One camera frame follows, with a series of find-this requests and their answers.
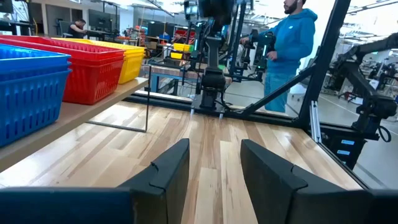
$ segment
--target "blue hoodie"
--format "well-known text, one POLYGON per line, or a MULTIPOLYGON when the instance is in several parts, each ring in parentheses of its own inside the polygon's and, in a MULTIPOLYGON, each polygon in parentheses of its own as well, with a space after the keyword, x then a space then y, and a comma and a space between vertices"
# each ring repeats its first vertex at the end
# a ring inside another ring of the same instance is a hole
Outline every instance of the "blue hoodie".
POLYGON ((264 43, 264 35, 273 32, 276 36, 276 61, 268 60, 268 71, 273 73, 294 73, 300 66, 300 59, 311 54, 315 21, 318 16, 309 9, 288 16, 279 24, 259 34, 259 43, 264 43))

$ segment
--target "shelf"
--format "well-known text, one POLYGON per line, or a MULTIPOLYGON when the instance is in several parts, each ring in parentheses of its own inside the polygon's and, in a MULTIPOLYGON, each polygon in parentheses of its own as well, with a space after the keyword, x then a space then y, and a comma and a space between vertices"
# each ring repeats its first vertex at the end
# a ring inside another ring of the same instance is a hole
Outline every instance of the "shelf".
POLYGON ((56 122, 8 146, 0 147, 0 172, 77 128, 147 84, 148 79, 136 78, 129 83, 118 85, 112 95, 91 106, 62 103, 60 117, 56 122))

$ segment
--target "hood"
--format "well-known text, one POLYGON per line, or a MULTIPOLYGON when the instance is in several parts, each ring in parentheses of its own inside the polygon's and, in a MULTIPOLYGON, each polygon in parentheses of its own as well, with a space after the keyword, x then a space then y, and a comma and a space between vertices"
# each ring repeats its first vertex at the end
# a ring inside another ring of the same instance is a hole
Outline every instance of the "hood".
POLYGON ((302 12, 289 16, 289 19, 301 19, 301 18, 306 18, 309 17, 314 20, 314 22, 318 19, 318 15, 315 14, 311 9, 303 9, 302 12))

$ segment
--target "black robotic arm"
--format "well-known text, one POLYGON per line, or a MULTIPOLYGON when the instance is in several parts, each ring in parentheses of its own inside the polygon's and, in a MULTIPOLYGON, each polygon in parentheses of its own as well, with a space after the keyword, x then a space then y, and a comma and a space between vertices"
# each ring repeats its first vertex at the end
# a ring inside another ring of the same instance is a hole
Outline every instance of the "black robotic arm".
POLYGON ((380 95, 359 72, 359 66, 365 55, 397 47, 398 33, 395 33, 383 40, 355 46, 347 53, 339 55, 333 64, 333 69, 343 74, 363 94, 363 104, 356 109, 359 119, 352 125, 359 132, 375 133, 381 128, 386 130, 380 126, 381 119, 394 116, 397 110, 394 100, 380 95))

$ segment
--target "black metal frame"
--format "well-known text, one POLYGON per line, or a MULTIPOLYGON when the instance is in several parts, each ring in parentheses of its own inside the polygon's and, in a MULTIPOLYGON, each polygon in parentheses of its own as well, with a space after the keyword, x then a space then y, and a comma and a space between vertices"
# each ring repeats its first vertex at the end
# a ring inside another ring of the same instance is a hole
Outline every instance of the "black metal frame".
POLYGON ((105 127, 109 127, 109 128, 117 128, 117 129, 122 129, 122 130, 127 130, 127 131, 137 131, 137 132, 141 132, 141 133, 146 133, 148 131, 150 80, 152 77, 152 66, 151 65, 141 65, 141 66, 149 66, 148 89, 147 89, 148 94, 146 95, 147 96, 147 99, 146 99, 147 112, 146 112, 146 118, 145 118, 145 129, 130 128, 130 127, 114 125, 114 124, 107 124, 107 123, 102 123, 102 122, 97 122, 97 121, 86 121, 86 123, 105 126, 105 127))

